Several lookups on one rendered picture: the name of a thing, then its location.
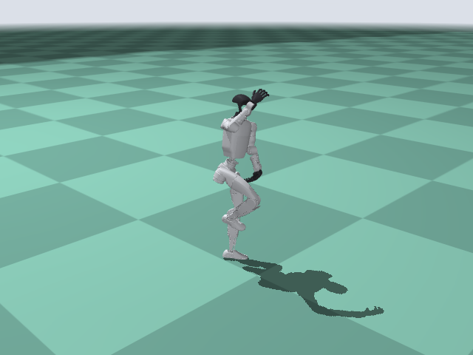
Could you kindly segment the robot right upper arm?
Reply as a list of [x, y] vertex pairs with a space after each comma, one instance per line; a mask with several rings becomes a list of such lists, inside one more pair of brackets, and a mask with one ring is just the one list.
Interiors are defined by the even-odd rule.
[[233, 133], [236, 133], [237, 130], [239, 129], [239, 125], [234, 122], [233, 124], [231, 124], [229, 127], [228, 127], [228, 124], [230, 123], [231, 121], [224, 118], [222, 124], [221, 124], [221, 129], [224, 129], [225, 131], [229, 131], [229, 132], [233, 132]]

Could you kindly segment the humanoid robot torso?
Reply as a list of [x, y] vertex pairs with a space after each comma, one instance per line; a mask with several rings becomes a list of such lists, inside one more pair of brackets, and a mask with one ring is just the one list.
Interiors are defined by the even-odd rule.
[[[232, 121], [234, 119], [234, 117], [232, 117], [233, 116], [228, 118], [228, 120]], [[230, 158], [227, 158], [224, 163], [221, 163], [217, 169], [222, 167], [235, 173], [235, 166], [238, 164], [235, 159], [244, 158], [245, 153], [247, 152], [248, 143], [251, 136], [251, 122], [245, 119], [242, 124], [238, 125], [239, 129], [236, 133], [223, 130], [223, 155]]]

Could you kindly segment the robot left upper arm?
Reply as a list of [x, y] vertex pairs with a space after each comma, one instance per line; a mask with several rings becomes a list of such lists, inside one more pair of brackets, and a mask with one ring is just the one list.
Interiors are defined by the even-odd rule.
[[251, 136], [248, 143], [247, 153], [248, 155], [255, 155], [257, 153], [257, 148], [254, 146], [256, 141], [256, 129], [257, 125], [254, 122], [251, 122]]

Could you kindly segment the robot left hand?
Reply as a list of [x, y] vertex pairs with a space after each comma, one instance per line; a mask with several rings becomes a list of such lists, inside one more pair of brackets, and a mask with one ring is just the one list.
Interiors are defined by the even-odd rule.
[[261, 174], [262, 174], [262, 170], [259, 170], [258, 172], [254, 172], [254, 173], [253, 173], [253, 177], [248, 178], [248, 179], [246, 178], [246, 179], [244, 179], [244, 180], [245, 180], [247, 183], [253, 182], [253, 181], [257, 180], [258, 178], [260, 178]]

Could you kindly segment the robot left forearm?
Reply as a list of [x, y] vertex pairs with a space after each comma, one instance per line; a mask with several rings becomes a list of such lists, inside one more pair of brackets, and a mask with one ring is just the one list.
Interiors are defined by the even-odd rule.
[[259, 162], [258, 152], [255, 155], [252, 155], [250, 159], [253, 164], [254, 172], [258, 172], [259, 170], [262, 170], [262, 165]]

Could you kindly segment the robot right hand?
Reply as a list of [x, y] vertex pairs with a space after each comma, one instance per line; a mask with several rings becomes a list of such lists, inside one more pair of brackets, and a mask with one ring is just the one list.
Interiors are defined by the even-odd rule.
[[269, 96], [269, 94], [264, 89], [259, 89], [256, 93], [255, 92], [256, 90], [253, 91], [253, 96], [251, 97], [252, 100], [249, 100], [249, 102], [252, 102], [254, 104], [251, 110], [253, 110], [257, 106], [257, 103], [262, 101], [263, 98], [265, 98], [266, 96]]

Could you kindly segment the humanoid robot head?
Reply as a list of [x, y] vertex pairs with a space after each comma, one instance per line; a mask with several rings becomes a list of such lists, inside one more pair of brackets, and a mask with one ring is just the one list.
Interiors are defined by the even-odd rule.
[[[234, 118], [238, 116], [238, 114], [242, 111], [242, 106], [246, 105], [249, 102], [250, 98], [247, 95], [239, 94], [234, 96], [232, 102], [237, 103], [239, 107], [239, 111], [235, 113]], [[233, 117], [232, 117], [233, 118]]]

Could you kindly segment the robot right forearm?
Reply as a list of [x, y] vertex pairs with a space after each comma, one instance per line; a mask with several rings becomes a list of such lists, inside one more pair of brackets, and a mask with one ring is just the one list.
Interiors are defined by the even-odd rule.
[[238, 116], [236, 116], [229, 124], [228, 124], [228, 127], [233, 124], [235, 121], [238, 123], [238, 124], [242, 124], [243, 121], [251, 115], [251, 112], [253, 110], [252, 107], [254, 106], [254, 104], [252, 102], [248, 102], [246, 107], [243, 108], [243, 110], [238, 114]]

